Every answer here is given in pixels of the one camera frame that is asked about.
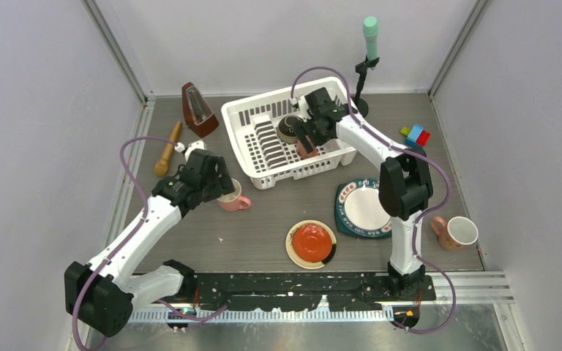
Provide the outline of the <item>large pink mug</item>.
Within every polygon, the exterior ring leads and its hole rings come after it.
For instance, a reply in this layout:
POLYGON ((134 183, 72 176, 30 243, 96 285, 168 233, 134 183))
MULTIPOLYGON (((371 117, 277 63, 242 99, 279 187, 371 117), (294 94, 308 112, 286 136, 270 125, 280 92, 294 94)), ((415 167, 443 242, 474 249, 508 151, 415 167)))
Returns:
POLYGON ((241 184, 235 178, 232 179, 232 183, 234 185, 234 191, 219 197, 217 199, 218 205, 227 212, 249 209, 252 202, 242 194, 241 184))

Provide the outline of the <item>white plastic dish rack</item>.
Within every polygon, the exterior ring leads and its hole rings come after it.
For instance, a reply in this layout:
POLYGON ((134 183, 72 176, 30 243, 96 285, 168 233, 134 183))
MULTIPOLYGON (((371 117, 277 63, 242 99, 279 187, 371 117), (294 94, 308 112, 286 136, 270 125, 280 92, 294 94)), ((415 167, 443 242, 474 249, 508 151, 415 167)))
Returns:
POLYGON ((298 180, 349 165, 356 155, 355 148, 337 139, 318 146, 307 159, 299 155, 291 124, 307 113, 292 106, 290 87, 227 102, 221 114, 241 169, 260 190, 286 178, 298 180))

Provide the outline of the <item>black patterned ceramic bowl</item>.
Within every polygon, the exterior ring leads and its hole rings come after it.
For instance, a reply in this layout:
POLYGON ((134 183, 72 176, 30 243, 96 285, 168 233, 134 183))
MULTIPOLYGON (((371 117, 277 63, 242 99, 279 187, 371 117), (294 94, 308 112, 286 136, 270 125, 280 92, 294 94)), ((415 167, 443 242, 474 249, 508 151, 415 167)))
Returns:
POLYGON ((300 126, 304 119, 298 115, 290 114, 284 116, 277 125, 276 133, 278 138, 287 144, 297 144, 299 137, 294 131, 296 125, 300 126))

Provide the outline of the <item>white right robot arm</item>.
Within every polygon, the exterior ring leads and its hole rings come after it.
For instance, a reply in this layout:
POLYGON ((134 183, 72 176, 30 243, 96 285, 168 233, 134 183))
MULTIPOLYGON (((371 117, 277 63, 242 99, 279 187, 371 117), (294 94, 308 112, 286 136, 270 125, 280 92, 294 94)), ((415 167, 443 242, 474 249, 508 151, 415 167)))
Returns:
POLYGON ((340 140, 379 169, 378 199, 392 224, 385 284, 396 299, 409 299, 425 276, 417 242, 421 215, 433 195, 425 154, 394 142, 373 128, 351 102, 337 104, 326 88, 300 97, 292 94, 291 105, 299 112, 291 127, 306 152, 340 140))

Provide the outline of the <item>small pink cup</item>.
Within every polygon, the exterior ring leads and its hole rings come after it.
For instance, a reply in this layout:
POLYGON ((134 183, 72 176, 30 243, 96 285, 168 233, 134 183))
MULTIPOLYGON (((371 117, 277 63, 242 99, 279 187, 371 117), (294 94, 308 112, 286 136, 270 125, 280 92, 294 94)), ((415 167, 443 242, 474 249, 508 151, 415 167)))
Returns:
POLYGON ((307 140, 307 144, 299 141, 296 144, 296 153, 300 159, 310 159, 319 155, 319 150, 317 147, 310 141, 307 140))

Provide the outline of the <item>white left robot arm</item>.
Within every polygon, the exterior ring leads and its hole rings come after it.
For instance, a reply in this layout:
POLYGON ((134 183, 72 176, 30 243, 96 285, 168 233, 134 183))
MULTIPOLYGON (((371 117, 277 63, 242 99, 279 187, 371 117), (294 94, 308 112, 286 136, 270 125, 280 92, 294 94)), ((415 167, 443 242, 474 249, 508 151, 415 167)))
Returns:
POLYGON ((119 333, 132 313, 170 296, 188 302, 195 293, 191 270, 175 260, 142 276, 134 270, 153 246, 201 203, 234 191, 225 159, 190 147, 173 176, 158 181, 138 216, 87 263, 73 262, 64 272, 66 310, 105 337, 119 333))

